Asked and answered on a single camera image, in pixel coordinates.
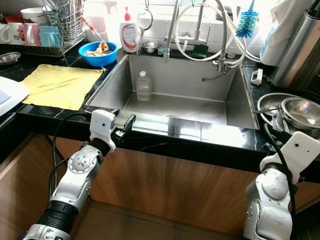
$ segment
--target silver canister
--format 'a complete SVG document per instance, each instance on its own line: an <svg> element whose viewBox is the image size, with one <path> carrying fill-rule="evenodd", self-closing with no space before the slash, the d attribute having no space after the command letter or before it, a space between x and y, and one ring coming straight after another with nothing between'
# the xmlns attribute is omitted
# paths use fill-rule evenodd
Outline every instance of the silver canister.
<svg viewBox="0 0 320 240"><path fill-rule="evenodd" d="M305 10L291 36L272 83L281 88L304 91L320 71L320 19Z"/></svg>

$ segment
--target plastic water bottle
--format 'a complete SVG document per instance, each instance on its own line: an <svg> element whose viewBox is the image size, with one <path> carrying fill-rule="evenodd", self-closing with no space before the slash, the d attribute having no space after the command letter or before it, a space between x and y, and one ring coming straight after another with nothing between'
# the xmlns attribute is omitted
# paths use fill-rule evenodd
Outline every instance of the plastic water bottle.
<svg viewBox="0 0 320 240"><path fill-rule="evenodd" d="M145 71L141 71L140 77L136 80L136 96L138 101L151 100L151 80L146 76Z"/></svg>

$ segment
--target pink mug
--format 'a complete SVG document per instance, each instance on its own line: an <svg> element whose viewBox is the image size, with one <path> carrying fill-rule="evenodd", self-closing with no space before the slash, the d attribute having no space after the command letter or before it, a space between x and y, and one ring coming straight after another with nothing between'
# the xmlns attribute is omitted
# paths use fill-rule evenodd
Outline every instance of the pink mug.
<svg viewBox="0 0 320 240"><path fill-rule="evenodd" d="M23 30L25 44L30 46L41 46L39 31L39 23L25 23Z"/></svg>

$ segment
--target blue brush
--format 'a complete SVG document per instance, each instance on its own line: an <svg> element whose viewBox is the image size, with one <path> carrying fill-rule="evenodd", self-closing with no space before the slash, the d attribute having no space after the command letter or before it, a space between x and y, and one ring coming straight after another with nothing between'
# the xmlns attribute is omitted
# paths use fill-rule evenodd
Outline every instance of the blue brush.
<svg viewBox="0 0 320 240"><path fill-rule="evenodd" d="M253 11L255 0L252 0L248 11L241 13L235 35L240 38L251 38L254 34L259 13Z"/></svg>

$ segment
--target wooden cabinet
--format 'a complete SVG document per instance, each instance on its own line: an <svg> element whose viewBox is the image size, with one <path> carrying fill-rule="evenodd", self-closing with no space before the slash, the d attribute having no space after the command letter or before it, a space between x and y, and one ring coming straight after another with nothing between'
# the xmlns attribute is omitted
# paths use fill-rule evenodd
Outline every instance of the wooden cabinet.
<svg viewBox="0 0 320 240"><path fill-rule="evenodd" d="M81 142L59 138L64 157ZM242 236L246 187L258 174L117 148L92 184L93 200ZM320 184L298 184L296 208L320 196Z"/></svg>
<svg viewBox="0 0 320 240"><path fill-rule="evenodd" d="M48 203L52 148L42 135L31 134L0 165L0 239L15 240L35 224ZM65 167L58 170L59 177ZM71 236L81 217L78 217Z"/></svg>

